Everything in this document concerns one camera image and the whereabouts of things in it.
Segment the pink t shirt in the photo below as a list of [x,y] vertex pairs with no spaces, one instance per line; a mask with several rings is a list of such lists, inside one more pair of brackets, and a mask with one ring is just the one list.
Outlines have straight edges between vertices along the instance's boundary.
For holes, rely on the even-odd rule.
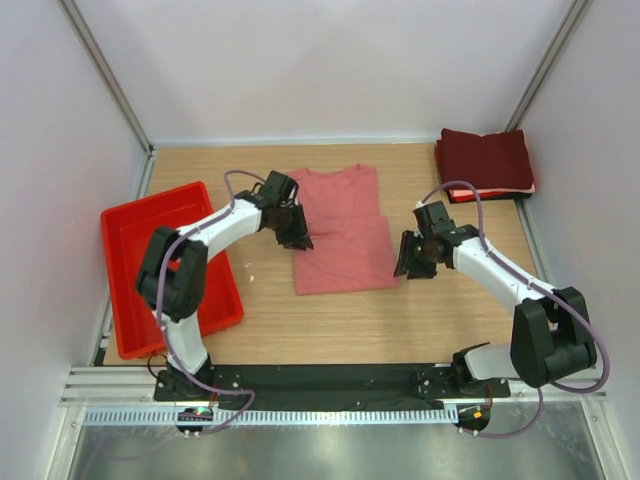
[[289,175],[299,184],[314,244],[293,255],[296,294],[396,287],[396,257],[389,220],[380,211],[377,170],[356,164],[333,173],[303,168]]

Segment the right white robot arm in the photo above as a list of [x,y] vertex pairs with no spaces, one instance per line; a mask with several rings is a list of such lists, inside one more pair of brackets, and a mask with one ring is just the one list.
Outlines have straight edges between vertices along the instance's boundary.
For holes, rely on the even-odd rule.
[[414,230],[402,233],[396,277],[433,279],[444,265],[474,280],[512,315],[509,359],[517,376],[539,388],[596,365],[584,296],[557,289],[508,259],[479,227],[458,226],[441,201],[419,203]]

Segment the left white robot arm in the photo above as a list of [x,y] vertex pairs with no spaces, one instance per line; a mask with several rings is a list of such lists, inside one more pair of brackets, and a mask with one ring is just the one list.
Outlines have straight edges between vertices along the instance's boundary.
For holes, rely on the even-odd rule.
[[[232,175],[257,176],[242,170],[223,175],[232,190]],[[205,370],[210,355],[204,347],[198,309],[205,297],[209,262],[226,248],[264,229],[275,233],[285,249],[312,250],[299,184],[271,171],[250,190],[230,192],[220,210],[179,228],[156,228],[139,268],[135,290],[156,317],[168,350],[169,364],[180,371],[177,388],[191,400],[204,398],[212,386]]]

